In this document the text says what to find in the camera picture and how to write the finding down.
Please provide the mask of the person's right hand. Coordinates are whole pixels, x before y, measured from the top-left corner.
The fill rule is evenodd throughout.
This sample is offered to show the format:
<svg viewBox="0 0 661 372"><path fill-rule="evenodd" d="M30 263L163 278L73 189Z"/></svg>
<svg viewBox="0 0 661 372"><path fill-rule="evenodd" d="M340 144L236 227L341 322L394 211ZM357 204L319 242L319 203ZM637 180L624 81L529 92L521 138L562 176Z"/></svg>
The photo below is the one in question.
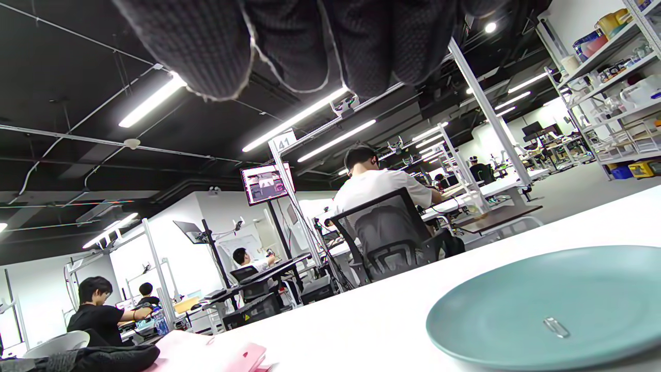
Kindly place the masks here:
<svg viewBox="0 0 661 372"><path fill-rule="evenodd" d="M188 89L236 98L255 59L294 92L323 89L335 60L359 98L418 85L441 66L455 29L505 1L115 1L144 47Z"/></svg>

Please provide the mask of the person's left hand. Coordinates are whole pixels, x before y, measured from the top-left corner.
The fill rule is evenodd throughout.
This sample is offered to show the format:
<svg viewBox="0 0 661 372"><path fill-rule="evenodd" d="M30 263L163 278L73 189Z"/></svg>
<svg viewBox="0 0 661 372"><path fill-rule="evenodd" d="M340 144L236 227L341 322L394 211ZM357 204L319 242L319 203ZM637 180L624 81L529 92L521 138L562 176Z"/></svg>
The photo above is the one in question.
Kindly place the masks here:
<svg viewBox="0 0 661 372"><path fill-rule="evenodd" d="M2 371L144 371L160 355L155 345L72 349L35 359L2 359Z"/></svg>

